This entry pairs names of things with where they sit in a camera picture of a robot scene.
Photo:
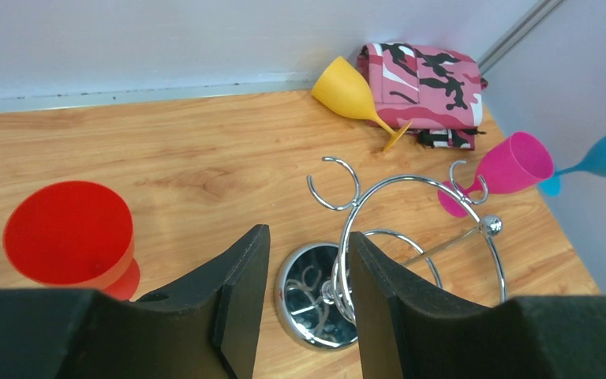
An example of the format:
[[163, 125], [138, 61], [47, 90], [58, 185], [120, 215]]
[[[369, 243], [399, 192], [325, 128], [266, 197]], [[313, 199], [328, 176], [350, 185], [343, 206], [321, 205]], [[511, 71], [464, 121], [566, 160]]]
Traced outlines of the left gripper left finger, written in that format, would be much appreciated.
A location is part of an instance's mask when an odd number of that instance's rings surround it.
[[0, 289], [0, 378], [250, 378], [271, 236], [134, 302], [89, 289]]

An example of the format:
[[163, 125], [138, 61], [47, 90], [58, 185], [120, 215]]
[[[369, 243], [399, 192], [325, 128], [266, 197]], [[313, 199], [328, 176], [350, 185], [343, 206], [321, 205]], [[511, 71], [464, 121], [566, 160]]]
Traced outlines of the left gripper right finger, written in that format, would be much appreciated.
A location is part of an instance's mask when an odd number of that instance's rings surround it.
[[350, 235], [365, 378], [606, 378], [606, 296], [518, 296], [485, 307]]

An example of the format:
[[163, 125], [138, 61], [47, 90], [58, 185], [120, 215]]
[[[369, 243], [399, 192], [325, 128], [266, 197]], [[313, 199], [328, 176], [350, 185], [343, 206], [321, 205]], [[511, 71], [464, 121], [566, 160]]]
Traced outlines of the chrome wine glass rack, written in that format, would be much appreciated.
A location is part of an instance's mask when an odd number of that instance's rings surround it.
[[503, 229], [503, 221], [496, 215], [481, 216], [474, 206], [481, 205], [495, 189], [492, 175], [479, 168], [475, 174], [481, 196], [473, 199], [467, 189], [462, 189], [453, 174], [461, 161], [450, 166], [448, 182], [414, 174], [400, 174], [385, 178], [368, 189], [362, 189], [356, 171], [343, 159], [325, 156], [324, 162], [343, 167], [353, 181], [353, 196], [344, 205], [334, 205], [317, 191], [311, 176], [307, 177], [309, 192], [315, 200], [335, 212], [347, 212], [338, 242], [317, 242], [302, 246], [292, 252], [280, 266], [274, 289], [274, 306], [285, 332], [304, 347], [318, 351], [337, 351], [357, 342], [354, 300], [349, 264], [349, 235], [360, 211], [379, 190], [400, 182], [431, 186], [442, 195], [442, 205], [456, 205], [474, 222], [473, 226], [445, 242], [425, 248], [410, 236], [390, 229], [373, 228], [364, 236], [375, 242], [384, 242], [396, 251], [389, 253], [399, 264], [421, 273], [428, 268], [428, 279], [435, 287], [443, 288], [443, 279], [433, 261], [435, 255], [451, 250], [476, 236], [482, 237], [493, 259], [499, 285], [499, 302], [508, 299], [507, 278], [499, 257], [495, 238]]

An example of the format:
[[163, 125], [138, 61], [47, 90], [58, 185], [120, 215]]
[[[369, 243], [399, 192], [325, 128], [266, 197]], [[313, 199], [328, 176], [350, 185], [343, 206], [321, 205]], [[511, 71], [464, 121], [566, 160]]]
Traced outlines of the red wine glass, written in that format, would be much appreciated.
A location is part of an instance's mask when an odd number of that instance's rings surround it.
[[129, 300], [140, 282], [132, 213], [99, 183], [38, 189], [7, 219], [2, 246], [22, 276], [47, 287], [92, 288]]

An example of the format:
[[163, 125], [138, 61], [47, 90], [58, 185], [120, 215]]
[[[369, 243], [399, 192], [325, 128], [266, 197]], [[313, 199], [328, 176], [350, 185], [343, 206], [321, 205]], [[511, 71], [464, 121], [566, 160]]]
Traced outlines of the yellow wine glass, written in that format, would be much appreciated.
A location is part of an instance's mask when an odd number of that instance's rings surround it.
[[376, 123], [391, 137], [383, 147], [388, 151], [410, 127], [392, 129], [377, 113], [372, 91], [363, 76], [343, 57], [338, 56], [322, 72], [312, 87], [312, 97], [330, 111], [356, 120]]

